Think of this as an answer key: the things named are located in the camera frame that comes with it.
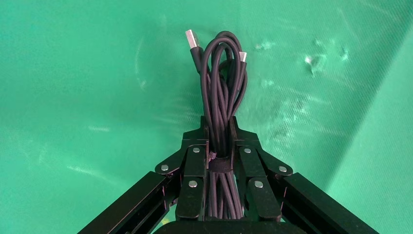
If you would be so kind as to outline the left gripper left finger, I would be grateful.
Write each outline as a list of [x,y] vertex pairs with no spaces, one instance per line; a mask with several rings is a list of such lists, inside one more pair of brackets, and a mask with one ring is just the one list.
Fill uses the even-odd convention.
[[205,209],[205,172],[208,127],[185,132],[181,148],[160,162],[123,195],[80,230],[81,234],[174,234],[174,221],[161,225],[176,204],[178,221],[202,221]]

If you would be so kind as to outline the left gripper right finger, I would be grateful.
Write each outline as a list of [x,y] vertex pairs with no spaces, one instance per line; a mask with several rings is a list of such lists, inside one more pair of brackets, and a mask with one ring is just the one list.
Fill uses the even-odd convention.
[[374,228],[229,122],[241,201],[256,234],[373,234]]

